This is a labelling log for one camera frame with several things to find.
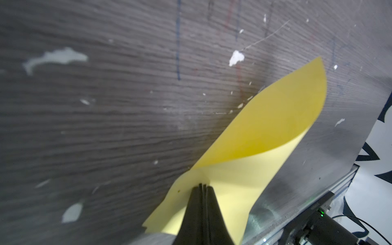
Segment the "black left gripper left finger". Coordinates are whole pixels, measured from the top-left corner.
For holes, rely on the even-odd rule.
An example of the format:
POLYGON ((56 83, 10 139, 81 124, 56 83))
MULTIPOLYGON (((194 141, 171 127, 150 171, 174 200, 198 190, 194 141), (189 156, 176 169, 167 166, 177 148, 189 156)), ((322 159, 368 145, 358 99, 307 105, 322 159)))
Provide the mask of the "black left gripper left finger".
POLYGON ((173 245, 201 245, 203 243, 202 228, 202 184, 191 191, 180 230, 173 245))

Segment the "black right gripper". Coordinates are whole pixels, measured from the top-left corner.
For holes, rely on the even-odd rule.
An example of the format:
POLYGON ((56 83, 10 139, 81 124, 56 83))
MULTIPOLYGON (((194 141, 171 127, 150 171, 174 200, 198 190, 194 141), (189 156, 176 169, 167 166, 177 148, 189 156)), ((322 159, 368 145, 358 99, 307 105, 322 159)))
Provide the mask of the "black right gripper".
POLYGON ((334 193, 327 192, 283 229, 278 245, 357 245, 359 239, 327 215, 334 193))

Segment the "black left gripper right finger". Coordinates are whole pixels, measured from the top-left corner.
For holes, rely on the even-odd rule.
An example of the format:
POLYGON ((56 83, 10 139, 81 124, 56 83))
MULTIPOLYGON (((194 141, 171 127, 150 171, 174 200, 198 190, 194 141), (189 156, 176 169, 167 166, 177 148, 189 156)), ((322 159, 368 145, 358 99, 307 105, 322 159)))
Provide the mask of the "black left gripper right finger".
POLYGON ((203 185, 203 245, 233 245, 214 189, 203 185))

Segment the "yellow square paper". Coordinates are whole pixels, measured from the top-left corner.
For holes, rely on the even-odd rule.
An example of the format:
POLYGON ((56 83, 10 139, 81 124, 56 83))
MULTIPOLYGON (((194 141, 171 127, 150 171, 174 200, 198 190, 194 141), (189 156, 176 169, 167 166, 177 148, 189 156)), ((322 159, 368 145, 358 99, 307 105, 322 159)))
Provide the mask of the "yellow square paper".
POLYGON ((145 220, 146 233, 176 235, 193 187, 213 187, 239 245, 252 207, 320 115, 327 94, 321 57, 256 95, 145 220))

